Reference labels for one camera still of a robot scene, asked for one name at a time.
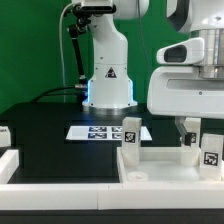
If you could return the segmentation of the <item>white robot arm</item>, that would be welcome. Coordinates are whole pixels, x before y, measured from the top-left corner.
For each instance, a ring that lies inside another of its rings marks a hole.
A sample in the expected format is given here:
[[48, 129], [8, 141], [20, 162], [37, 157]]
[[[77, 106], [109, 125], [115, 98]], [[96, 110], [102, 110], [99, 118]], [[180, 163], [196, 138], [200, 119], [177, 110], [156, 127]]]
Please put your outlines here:
[[[128, 43], [116, 19], [146, 14], [149, 0], [71, 0], [75, 31], [90, 31], [94, 73], [83, 107], [98, 113], [137, 106], [127, 75]], [[224, 119], [224, 0], [166, 0], [166, 18], [190, 38], [157, 52], [160, 64], [151, 75], [147, 108], [173, 116], [182, 134], [188, 118]]]

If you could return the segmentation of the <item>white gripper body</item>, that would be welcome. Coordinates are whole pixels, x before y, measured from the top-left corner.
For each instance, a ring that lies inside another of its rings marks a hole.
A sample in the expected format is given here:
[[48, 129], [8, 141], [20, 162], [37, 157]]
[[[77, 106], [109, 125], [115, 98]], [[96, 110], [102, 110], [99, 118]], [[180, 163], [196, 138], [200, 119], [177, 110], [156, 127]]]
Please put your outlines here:
[[147, 108], [153, 115], [224, 119], [224, 80], [200, 78], [193, 66], [161, 66], [151, 75]]

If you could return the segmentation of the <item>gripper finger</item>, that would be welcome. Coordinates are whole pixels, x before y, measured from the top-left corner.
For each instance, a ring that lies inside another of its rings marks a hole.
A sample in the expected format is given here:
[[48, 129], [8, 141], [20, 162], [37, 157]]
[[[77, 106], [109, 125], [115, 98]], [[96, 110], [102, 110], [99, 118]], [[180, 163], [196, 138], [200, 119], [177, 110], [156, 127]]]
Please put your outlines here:
[[193, 130], [194, 120], [187, 117], [176, 117], [175, 125], [181, 137], [180, 142], [184, 146], [191, 146], [196, 142], [197, 134]]

